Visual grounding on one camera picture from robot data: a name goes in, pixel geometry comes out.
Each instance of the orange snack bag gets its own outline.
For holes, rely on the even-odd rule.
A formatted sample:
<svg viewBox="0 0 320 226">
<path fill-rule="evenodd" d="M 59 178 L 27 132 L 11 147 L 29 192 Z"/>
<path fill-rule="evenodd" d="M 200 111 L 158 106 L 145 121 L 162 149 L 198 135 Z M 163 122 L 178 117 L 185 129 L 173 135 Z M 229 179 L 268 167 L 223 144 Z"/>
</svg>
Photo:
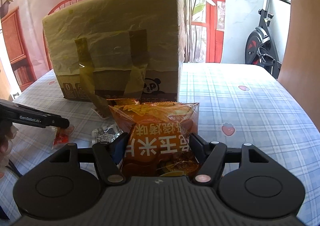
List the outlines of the orange snack bag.
<svg viewBox="0 0 320 226">
<path fill-rule="evenodd" d="M 125 176 L 191 175 L 198 169 L 189 134 L 198 131 L 199 103 L 109 106 L 122 131 L 131 133 L 123 159 Z"/>
</svg>

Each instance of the ribbed gray surface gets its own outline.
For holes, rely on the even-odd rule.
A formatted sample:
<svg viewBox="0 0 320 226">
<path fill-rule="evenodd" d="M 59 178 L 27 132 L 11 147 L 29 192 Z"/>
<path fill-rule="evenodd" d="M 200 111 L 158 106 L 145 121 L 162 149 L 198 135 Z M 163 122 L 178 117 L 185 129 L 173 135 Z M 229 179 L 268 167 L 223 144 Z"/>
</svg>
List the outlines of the ribbed gray surface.
<svg viewBox="0 0 320 226">
<path fill-rule="evenodd" d="M 23 217 L 14 226 L 302 226 L 294 217 L 256 221 L 229 211 L 208 187 L 186 177 L 133 177 L 128 184 L 110 187 L 87 212 L 62 221 Z"/>
</svg>

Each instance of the stationary bike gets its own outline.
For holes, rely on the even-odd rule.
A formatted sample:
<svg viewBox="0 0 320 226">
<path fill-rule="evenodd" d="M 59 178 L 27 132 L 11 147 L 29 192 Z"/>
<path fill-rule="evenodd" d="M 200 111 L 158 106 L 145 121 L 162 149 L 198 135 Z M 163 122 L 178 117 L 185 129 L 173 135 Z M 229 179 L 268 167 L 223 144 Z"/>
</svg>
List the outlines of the stationary bike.
<svg viewBox="0 0 320 226">
<path fill-rule="evenodd" d="M 263 8 L 258 11 L 261 15 L 259 26 L 249 35 L 245 46 L 245 63 L 255 64 L 265 68 L 275 79 L 278 78 L 281 62 L 279 62 L 275 41 L 273 40 L 270 22 L 274 17 L 269 13 L 271 0 L 264 0 Z M 289 0 L 280 0 L 291 4 Z"/>
</svg>

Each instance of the red chair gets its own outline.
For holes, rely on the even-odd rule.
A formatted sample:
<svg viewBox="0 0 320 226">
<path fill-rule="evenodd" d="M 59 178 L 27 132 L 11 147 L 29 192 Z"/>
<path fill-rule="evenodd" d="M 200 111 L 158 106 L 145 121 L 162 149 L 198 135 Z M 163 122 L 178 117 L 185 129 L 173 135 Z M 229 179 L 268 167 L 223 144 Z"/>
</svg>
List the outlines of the red chair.
<svg viewBox="0 0 320 226">
<path fill-rule="evenodd" d="M 54 13 L 55 11 L 58 11 L 60 9 L 63 9 L 67 6 L 71 6 L 75 3 L 77 3 L 78 1 L 82 1 L 82 0 L 63 0 L 61 1 L 59 4 L 57 4 L 50 12 L 49 14 L 52 14 Z M 45 37 L 44 37 L 44 32 L 42 30 L 42 35 L 43 35 L 43 43 L 44 43 L 44 49 L 45 49 L 45 54 L 47 56 L 47 62 L 48 62 L 48 67 L 49 67 L 49 70 L 52 70 L 52 63 L 51 63 L 51 60 L 50 60 L 50 57 L 49 57 L 49 53 L 48 53 L 48 48 L 47 48 L 47 44 L 45 42 Z"/>
</svg>

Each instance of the cardboard box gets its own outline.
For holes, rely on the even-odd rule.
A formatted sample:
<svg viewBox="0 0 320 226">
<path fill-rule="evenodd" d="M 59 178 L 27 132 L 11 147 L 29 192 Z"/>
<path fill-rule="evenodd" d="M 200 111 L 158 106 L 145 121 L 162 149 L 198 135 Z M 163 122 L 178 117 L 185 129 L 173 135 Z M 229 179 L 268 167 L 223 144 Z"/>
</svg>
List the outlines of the cardboard box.
<svg viewBox="0 0 320 226">
<path fill-rule="evenodd" d="M 177 100 L 183 0 L 83 0 L 46 16 L 43 27 L 66 99 Z"/>
</svg>

